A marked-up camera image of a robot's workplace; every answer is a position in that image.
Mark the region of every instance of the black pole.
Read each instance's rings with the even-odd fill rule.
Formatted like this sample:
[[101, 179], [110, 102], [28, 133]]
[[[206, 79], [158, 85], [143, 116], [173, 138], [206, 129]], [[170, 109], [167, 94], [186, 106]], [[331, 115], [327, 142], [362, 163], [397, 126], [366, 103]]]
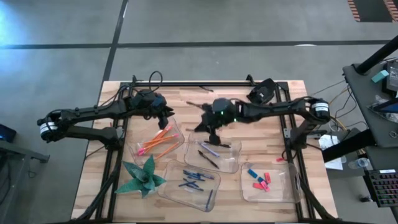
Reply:
[[365, 73], [373, 66], [377, 65], [388, 55], [392, 54], [398, 49], [398, 36], [394, 37], [390, 42], [381, 47], [376, 53], [366, 59], [362, 64], [358, 65], [355, 70], [360, 75], [366, 75]]

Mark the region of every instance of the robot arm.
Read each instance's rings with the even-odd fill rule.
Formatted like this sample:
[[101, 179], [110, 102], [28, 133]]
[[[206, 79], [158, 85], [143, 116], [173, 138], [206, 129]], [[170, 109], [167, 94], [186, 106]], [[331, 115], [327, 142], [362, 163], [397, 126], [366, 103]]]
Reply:
[[145, 119], [158, 118], [159, 128], [164, 129], [168, 124], [167, 118], [174, 114], [173, 109], [166, 104], [166, 99], [161, 94], [152, 90], [141, 90], [135, 96], [130, 94], [104, 106], [52, 111], [45, 118], [39, 119], [37, 125], [40, 126], [40, 136], [47, 142], [63, 138], [80, 138], [99, 140], [107, 149], [117, 149], [120, 147], [120, 139], [115, 128], [93, 129], [75, 124], [103, 118], [124, 119], [143, 116]]
[[307, 134], [317, 125], [326, 124], [330, 120], [329, 104], [322, 99], [309, 96], [264, 106], [236, 99], [218, 98], [212, 105], [205, 103], [200, 108], [205, 112], [195, 132], [210, 133], [209, 142], [214, 145], [220, 144], [216, 130], [232, 122], [252, 123], [270, 116], [297, 114], [305, 121], [296, 130], [292, 130], [291, 142], [302, 144]]

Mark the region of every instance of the clear plastic container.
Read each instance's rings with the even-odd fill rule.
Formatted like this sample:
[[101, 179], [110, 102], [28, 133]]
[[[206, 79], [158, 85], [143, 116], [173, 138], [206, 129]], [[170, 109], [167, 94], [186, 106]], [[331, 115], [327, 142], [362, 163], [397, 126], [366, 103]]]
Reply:
[[155, 143], [153, 141], [152, 142], [149, 141], [153, 140], [156, 137], [156, 135], [161, 133], [162, 130], [159, 130], [159, 126], [157, 124], [153, 124], [139, 133], [134, 133], [133, 142], [130, 142], [130, 144], [127, 145], [137, 165], [139, 166], [144, 165], [145, 161], [150, 157], [151, 154], [153, 154], [154, 159], [157, 160], [158, 156], [160, 156], [163, 152], [174, 146], [165, 155], [160, 156], [159, 158], [161, 159], [162, 157], [166, 157], [168, 153], [176, 150], [184, 143], [185, 140], [184, 135], [181, 133], [180, 129], [178, 128], [174, 118], [171, 117], [168, 118], [168, 120], [169, 124], [165, 128], [165, 130], [168, 131], [163, 136], [163, 138], [166, 137], [171, 137], [171, 138], [150, 148], [148, 152], [144, 154], [140, 154], [140, 152], [148, 148], [148, 146], [150, 146], [151, 144]]
[[[213, 179], [201, 177], [204, 181], [195, 182], [195, 184], [197, 184], [199, 188], [203, 189], [203, 191], [187, 186], [179, 187], [179, 185], [187, 183], [183, 178], [189, 181], [195, 181], [193, 179], [189, 179], [188, 175], [184, 174], [184, 170], [205, 174], [208, 177], [213, 177]], [[167, 163], [166, 170], [164, 171], [164, 179], [166, 180], [166, 183], [159, 186], [159, 196], [197, 208], [204, 212], [210, 212], [214, 208], [215, 198], [221, 180], [217, 173], [208, 172], [203, 169], [172, 160]]]
[[[266, 192], [253, 187], [253, 183], [259, 183], [259, 181], [248, 173], [249, 169], [263, 179], [265, 179], [264, 173], [269, 173], [271, 183], [268, 184], [268, 187], [270, 191]], [[243, 199], [246, 201], [271, 203], [297, 203], [300, 201], [300, 181], [293, 164], [245, 163], [242, 165], [241, 171], [241, 190]]]
[[[227, 144], [230, 147], [214, 146], [206, 143], [208, 141], [208, 133], [191, 133], [189, 135], [189, 142], [187, 144], [187, 152], [184, 160], [187, 164], [201, 167], [208, 170], [218, 172], [236, 173], [239, 170], [239, 153], [242, 148], [241, 141], [232, 140], [228, 138], [221, 138], [222, 144]], [[219, 169], [217, 169], [211, 162], [203, 158], [198, 151], [213, 161]]]

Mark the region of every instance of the concrete floor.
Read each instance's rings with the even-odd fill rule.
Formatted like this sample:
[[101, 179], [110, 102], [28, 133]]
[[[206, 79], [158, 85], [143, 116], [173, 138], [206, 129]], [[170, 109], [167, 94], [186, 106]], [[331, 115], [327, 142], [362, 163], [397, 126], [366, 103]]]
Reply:
[[[0, 44], [110, 44], [121, 3], [0, 1]], [[119, 43], [386, 40], [397, 35], [398, 27], [355, 22], [345, 0], [130, 0], [124, 15]], [[130, 80], [132, 74], [147, 79], [154, 70], [160, 70], [166, 80], [242, 80], [251, 74], [259, 80], [305, 80], [308, 93], [313, 93], [342, 80], [343, 66], [363, 61], [379, 47], [118, 49], [109, 79]], [[27, 178], [21, 189], [15, 223], [70, 218], [87, 141], [46, 144], [36, 120], [55, 108], [95, 104], [108, 54], [109, 49], [0, 50], [0, 94], [4, 96], [0, 123], [17, 130], [16, 144], [51, 155], [48, 164], [32, 162], [38, 176]], [[340, 84], [317, 96], [330, 100], [344, 87]], [[333, 103], [332, 112], [342, 107], [346, 97]], [[358, 116], [356, 109], [341, 121], [352, 124], [359, 121]], [[355, 200], [356, 194], [366, 194], [360, 178], [330, 182], [340, 218], [394, 223], [388, 209]]]

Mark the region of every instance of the pink eraser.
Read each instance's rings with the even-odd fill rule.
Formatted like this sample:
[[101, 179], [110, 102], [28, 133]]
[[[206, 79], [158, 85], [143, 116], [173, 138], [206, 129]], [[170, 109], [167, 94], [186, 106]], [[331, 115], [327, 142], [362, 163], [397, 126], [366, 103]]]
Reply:
[[254, 188], [257, 188], [257, 189], [260, 189], [260, 190], [264, 190], [264, 188], [262, 187], [262, 185], [259, 184], [259, 183], [253, 183], [253, 187], [254, 187]]
[[264, 177], [266, 178], [267, 184], [270, 184], [270, 183], [271, 183], [271, 176], [269, 175], [268, 172], [265, 172], [265, 173], [264, 173]]
[[268, 185], [266, 184], [265, 181], [262, 181], [260, 184], [261, 184], [261, 186], [264, 188], [264, 190], [265, 190], [266, 192], [269, 191], [269, 187], [268, 187]]

